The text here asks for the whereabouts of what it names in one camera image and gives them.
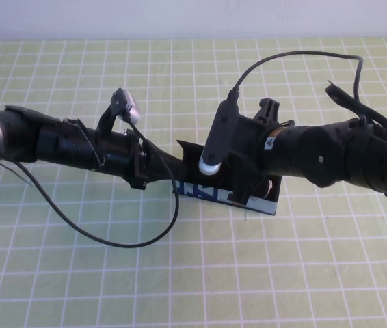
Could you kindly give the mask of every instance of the cutting mat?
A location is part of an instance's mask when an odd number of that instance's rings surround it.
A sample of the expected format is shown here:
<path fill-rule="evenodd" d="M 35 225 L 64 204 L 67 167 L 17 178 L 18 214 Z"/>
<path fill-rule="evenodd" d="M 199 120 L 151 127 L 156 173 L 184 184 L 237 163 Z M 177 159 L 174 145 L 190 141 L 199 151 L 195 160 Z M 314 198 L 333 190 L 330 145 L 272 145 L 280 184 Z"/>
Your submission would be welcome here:
<path fill-rule="evenodd" d="M 387 38 L 0 41 L 0 106 L 95 127 L 111 93 L 125 87 L 145 136 L 181 156 L 176 140 L 205 142 L 219 102 L 248 66 L 296 49 L 362 55 L 361 99 L 387 116 Z M 355 65 L 313 56 L 270 62 L 247 78 L 239 108 L 253 116 L 269 96 L 282 122 L 346 120 L 324 89 L 331 80 L 351 93 Z M 172 216 L 167 182 L 140 192 L 102 174 L 27 167 L 99 237 L 144 241 Z M 182 197 L 164 240 L 125 250 L 77 235 L 34 187 L 0 167 L 0 327 L 75 326 L 387 327 L 387 199 L 299 178 L 284 179 L 275 217 Z"/>

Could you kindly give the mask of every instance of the sticker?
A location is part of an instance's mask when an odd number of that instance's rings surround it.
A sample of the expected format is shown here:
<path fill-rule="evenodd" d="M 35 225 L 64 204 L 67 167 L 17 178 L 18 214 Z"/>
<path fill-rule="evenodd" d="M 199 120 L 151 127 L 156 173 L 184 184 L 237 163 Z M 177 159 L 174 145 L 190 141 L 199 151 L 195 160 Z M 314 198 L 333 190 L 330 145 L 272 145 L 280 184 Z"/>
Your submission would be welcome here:
<path fill-rule="evenodd" d="M 228 190 L 180 181 L 176 181 L 176 186 L 180 195 L 198 198 L 199 200 L 208 200 L 210 202 L 227 204 L 268 215 L 274 215 L 277 210 L 277 202 L 266 200 L 264 198 L 250 196 L 246 205 L 240 205 L 228 200 L 228 196 L 232 193 Z"/>
<path fill-rule="evenodd" d="M 276 140 L 276 137 L 278 136 L 278 134 L 280 132 L 282 132 L 285 128 L 277 128 L 276 130 L 274 130 L 273 132 L 271 132 L 271 134 L 269 135 L 269 137 L 267 138 L 267 141 L 265 142 L 265 147 L 263 147 L 263 149 L 265 150 L 270 150 L 270 149 L 273 149 L 273 145 L 274 145 L 274 141 Z"/>
<path fill-rule="evenodd" d="M 274 140 L 276 140 L 276 137 L 268 137 L 267 141 L 265 142 L 265 147 L 263 149 L 273 149 Z"/>

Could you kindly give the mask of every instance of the cable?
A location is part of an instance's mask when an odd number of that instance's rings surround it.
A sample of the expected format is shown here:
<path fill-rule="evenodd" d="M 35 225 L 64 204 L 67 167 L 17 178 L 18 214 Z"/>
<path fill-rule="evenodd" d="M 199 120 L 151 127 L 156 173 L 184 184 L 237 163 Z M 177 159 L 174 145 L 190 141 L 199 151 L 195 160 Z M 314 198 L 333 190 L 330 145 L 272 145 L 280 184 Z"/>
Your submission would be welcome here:
<path fill-rule="evenodd" d="M 281 57 L 287 57 L 287 56 L 295 56 L 295 55 L 319 55 L 319 56 L 326 56 L 326 57 L 335 57 L 335 58 L 341 58 L 341 59 L 354 59 L 358 61 L 358 67 L 356 68 L 356 75 L 355 75 L 355 81 L 353 85 L 353 93 L 354 98 L 359 101 L 359 80 L 360 80 L 360 73 L 362 71 L 362 66 L 364 64 L 364 60 L 361 56 L 357 55 L 343 55 L 340 53 L 329 53 L 326 51 L 306 51 L 306 50 L 298 50 L 298 51 L 289 51 L 286 53 L 278 53 L 277 55 L 272 55 L 269 57 L 266 57 L 264 59 L 259 60 L 258 62 L 251 65 L 242 75 L 239 77 L 239 80 L 237 80 L 235 84 L 235 89 L 239 88 L 243 82 L 243 80 L 253 71 L 253 69 L 257 68 L 258 66 L 269 62 L 276 58 Z"/>
<path fill-rule="evenodd" d="M 134 124 L 131 123 L 131 121 L 127 122 L 130 124 L 131 128 L 134 130 L 134 132 L 137 133 L 137 135 L 139 135 L 139 138 L 142 139 L 142 141 L 152 150 L 152 152 L 157 156 L 157 158 L 161 161 L 161 163 L 163 164 L 164 168 L 166 169 L 166 171 L 168 172 L 168 175 L 170 177 L 170 180 L 171 180 L 171 183 L 172 183 L 172 187 L 174 189 L 174 195 L 175 195 L 175 210 L 174 210 L 174 216 L 172 217 L 172 220 L 169 224 L 169 226 L 162 232 L 160 233 L 160 235 L 158 235 L 157 237 L 153 238 L 153 239 L 150 239 L 149 241 L 146 241 L 144 243 L 137 243 L 137 244 L 120 244 L 120 243 L 115 243 L 113 241 L 107 241 L 105 239 L 101 239 L 97 236 L 94 236 L 93 234 L 90 234 L 89 232 L 83 230 L 82 228 L 80 228 L 79 226 L 77 226 L 75 223 L 73 223 L 63 212 L 62 210 L 60 210 L 58 208 L 58 206 L 55 204 L 55 202 L 49 197 L 49 195 L 47 194 L 47 192 L 43 189 L 43 187 L 40 185 L 40 183 L 37 181 L 36 177 L 24 166 L 22 165 L 22 163 L 16 161 L 15 159 L 12 159 L 12 158 L 7 158 L 7 157 L 2 157 L 3 159 L 5 159 L 6 161 L 9 161 L 13 164 L 15 164 L 19 169 L 21 169 L 23 171 L 23 173 L 25 173 L 28 178 L 34 183 L 34 185 L 36 186 L 36 188 L 39 190 L 39 192 L 42 194 L 42 196 L 45 198 L 45 200 L 49 203 L 49 205 L 51 205 L 51 207 L 53 208 L 53 210 L 68 224 L 70 225 L 73 229 L 75 229 L 76 231 L 78 231 L 80 234 L 98 242 L 98 243 L 102 243 L 102 244 L 105 244 L 105 245 L 108 245 L 108 246 L 113 246 L 113 247 L 119 247 L 119 248 L 138 248 L 138 247 L 144 247 L 144 246 L 148 246 L 150 244 L 153 244 L 155 243 L 156 241 L 162 239 L 171 229 L 172 227 L 174 226 L 175 224 L 175 221 L 177 220 L 177 217 L 178 217 L 178 210 L 179 210 L 179 207 L 180 207 L 180 196 L 178 194 L 178 189 L 177 189 L 177 186 L 176 186 L 176 182 L 175 182 L 175 177 L 174 175 L 172 174 L 172 171 L 171 169 L 168 167 L 168 164 L 165 163 L 165 161 L 163 160 L 163 158 L 160 156 L 159 152 L 156 150 L 156 146 L 151 143 L 150 141 L 147 140 L 147 138 L 145 138 L 139 131 L 139 129 L 137 129 Z"/>

